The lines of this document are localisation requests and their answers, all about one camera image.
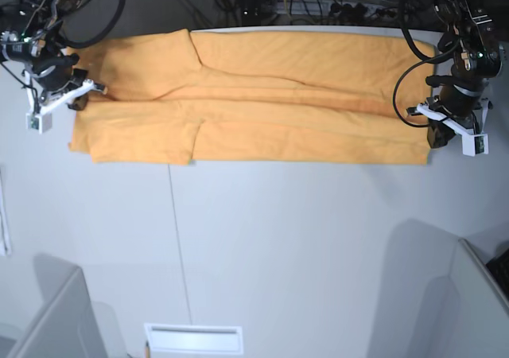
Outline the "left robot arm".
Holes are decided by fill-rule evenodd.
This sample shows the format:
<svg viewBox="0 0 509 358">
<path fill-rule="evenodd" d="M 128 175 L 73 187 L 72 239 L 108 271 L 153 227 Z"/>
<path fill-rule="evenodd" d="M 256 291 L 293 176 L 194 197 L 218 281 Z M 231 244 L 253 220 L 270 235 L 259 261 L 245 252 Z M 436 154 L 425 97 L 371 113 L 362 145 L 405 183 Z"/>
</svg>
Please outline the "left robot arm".
<svg viewBox="0 0 509 358">
<path fill-rule="evenodd" d="M 450 73 L 426 78 L 429 86 L 440 89 L 439 93 L 417 105 L 416 110 L 429 120 L 431 148 L 444 147 L 458 135 L 464 155 L 487 154 L 484 126 L 492 104 L 485 89 L 503 65 L 503 50 L 494 36 L 492 19 L 484 9 L 471 8 L 468 0 L 434 0 L 434 5 L 448 26 L 444 37 L 458 45 Z"/>
</svg>

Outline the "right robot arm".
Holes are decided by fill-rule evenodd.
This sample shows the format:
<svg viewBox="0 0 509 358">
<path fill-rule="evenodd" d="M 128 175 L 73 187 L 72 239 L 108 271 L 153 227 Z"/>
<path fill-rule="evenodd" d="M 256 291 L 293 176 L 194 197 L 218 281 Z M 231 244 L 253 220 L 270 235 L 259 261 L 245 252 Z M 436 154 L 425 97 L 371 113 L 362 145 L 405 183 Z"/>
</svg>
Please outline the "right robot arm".
<svg viewBox="0 0 509 358">
<path fill-rule="evenodd" d="M 17 0 L 1 4 L 1 62 L 24 65 L 32 111 L 38 114 L 49 97 L 80 88 L 87 72 L 76 65 L 79 56 L 66 55 L 59 34 L 64 18 L 83 0 Z"/>
</svg>

